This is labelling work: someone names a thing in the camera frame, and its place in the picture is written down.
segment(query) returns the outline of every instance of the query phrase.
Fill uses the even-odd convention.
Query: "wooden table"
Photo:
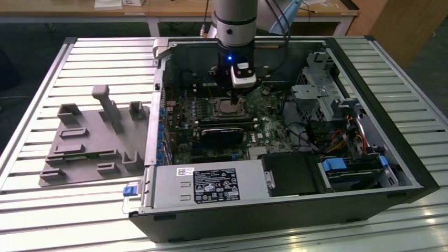
[[[95,11],[95,0],[0,0],[0,23],[147,23],[149,1]]]
[[[151,0],[148,25],[152,37],[159,37],[160,22],[201,22],[204,20],[207,0]],[[207,20],[213,13],[213,1],[209,2]],[[331,22],[339,23],[335,36],[344,36],[351,26],[357,10],[349,10],[340,0],[329,0],[325,4],[315,4],[307,10],[299,10],[293,22]]]
[[[109,23],[145,22],[151,36],[160,37],[160,22],[201,22],[207,0],[147,0],[144,6],[124,6],[120,10],[95,11],[95,0],[0,0],[0,23]],[[309,6],[316,13],[300,10],[295,22],[339,23],[335,35],[343,36],[357,10],[349,10],[340,0]],[[207,13],[211,20],[213,1]]]

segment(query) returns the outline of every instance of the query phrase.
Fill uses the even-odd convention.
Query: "table leg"
[[[147,19],[151,37],[160,37],[159,22],[159,17],[148,17]]]
[[[348,28],[351,27],[353,17],[343,17],[343,20],[336,26],[333,36],[345,36]]]

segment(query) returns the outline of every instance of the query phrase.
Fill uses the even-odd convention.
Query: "metal workbench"
[[[136,100],[151,106],[157,66],[152,42],[152,38],[79,38],[63,45],[0,158],[0,251],[448,249],[447,118],[377,43],[363,37],[341,37],[337,42],[441,186],[417,202],[393,207],[365,222],[155,244],[121,210],[123,188],[139,177],[40,188],[39,172],[61,103],[76,103],[80,110],[99,109],[99,101],[89,96],[92,86],[108,84],[117,106]],[[136,207],[137,201],[131,199],[129,204]]]

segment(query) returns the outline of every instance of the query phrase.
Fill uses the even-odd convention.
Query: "blue tab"
[[[133,185],[133,186],[127,186],[124,189],[123,189],[123,196],[124,197],[129,197],[129,196],[137,196],[137,186]]]
[[[321,166],[324,167],[324,171],[328,172],[331,170],[331,167],[329,167],[329,163],[325,161],[323,161],[323,164]]]
[[[383,167],[387,167],[387,166],[388,166],[385,156],[380,156],[380,163],[381,163],[381,166],[383,166]]]
[[[344,162],[343,158],[335,158],[335,159],[325,159],[325,161],[323,162],[323,167],[325,172],[328,172],[329,170],[343,170],[347,169],[347,165]]]

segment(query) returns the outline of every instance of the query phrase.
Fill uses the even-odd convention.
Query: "warning label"
[[[240,200],[237,184],[235,169],[195,171],[195,202],[201,204]]]

